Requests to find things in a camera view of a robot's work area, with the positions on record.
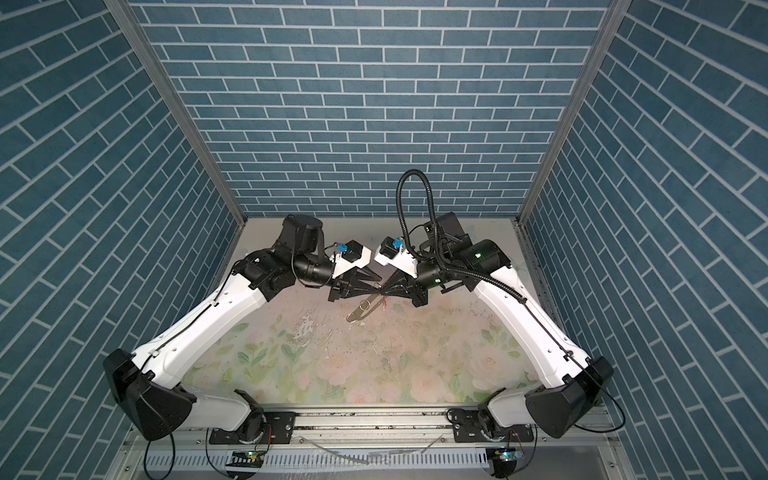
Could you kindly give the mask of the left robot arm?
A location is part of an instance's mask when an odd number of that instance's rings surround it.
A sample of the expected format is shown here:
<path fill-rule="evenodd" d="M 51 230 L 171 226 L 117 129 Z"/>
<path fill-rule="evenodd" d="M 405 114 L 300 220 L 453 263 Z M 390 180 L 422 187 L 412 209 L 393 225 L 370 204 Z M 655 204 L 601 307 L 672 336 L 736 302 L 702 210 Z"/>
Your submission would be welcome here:
<path fill-rule="evenodd" d="M 236 261 L 222 284 L 174 325 L 133 351 L 108 355 L 104 369 L 116 404 L 148 441 L 181 428 L 219 429 L 241 443 L 260 441 L 264 409 L 250 394 L 185 387 L 184 375 L 247 315 L 297 282 L 328 286 L 334 299 L 375 292 L 380 277 L 369 265 L 376 255 L 354 240 L 326 246 L 319 219 L 287 216 L 271 247 Z"/>

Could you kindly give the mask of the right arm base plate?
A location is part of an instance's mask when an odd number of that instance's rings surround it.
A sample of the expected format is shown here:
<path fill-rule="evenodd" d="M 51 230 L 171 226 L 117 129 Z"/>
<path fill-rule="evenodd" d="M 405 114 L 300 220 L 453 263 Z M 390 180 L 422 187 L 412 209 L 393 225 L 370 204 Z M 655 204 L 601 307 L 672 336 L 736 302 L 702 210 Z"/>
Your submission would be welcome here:
<path fill-rule="evenodd" d="M 534 432 L 530 425 L 517 424 L 503 427 L 484 411 L 453 407 L 445 412 L 445 417 L 452 427 L 454 441 L 457 443 L 526 443 L 534 440 Z"/>

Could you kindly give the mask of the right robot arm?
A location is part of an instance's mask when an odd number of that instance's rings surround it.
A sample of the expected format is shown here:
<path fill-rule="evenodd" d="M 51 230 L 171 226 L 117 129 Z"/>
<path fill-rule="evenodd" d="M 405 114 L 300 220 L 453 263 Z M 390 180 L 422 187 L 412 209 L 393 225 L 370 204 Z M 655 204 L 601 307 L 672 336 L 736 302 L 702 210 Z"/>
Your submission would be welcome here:
<path fill-rule="evenodd" d="M 607 397 L 614 373 L 610 361 L 589 355 L 568 338 L 530 298 L 495 242 L 472 242 L 453 213 L 438 217 L 426 231 L 428 238 L 418 249 L 392 237 L 377 247 L 376 262 L 397 270 L 382 294 L 408 298 L 420 307 L 431 288 L 472 291 L 518 342 L 540 382 L 529 392 L 501 389 L 482 401 L 478 409 L 483 430 L 496 436 L 502 429 L 532 422 L 546 435 L 562 437 Z"/>

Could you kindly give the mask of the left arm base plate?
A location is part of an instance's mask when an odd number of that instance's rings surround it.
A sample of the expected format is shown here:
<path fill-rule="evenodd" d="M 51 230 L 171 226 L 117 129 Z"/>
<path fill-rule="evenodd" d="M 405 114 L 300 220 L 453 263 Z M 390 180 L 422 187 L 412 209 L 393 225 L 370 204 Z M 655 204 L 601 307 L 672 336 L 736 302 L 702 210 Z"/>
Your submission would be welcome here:
<path fill-rule="evenodd" d="M 260 417 L 248 418 L 246 424 L 235 431 L 213 429 L 208 436 L 208 443 L 212 445 L 289 444 L 296 417 L 295 412 L 266 412 Z"/>

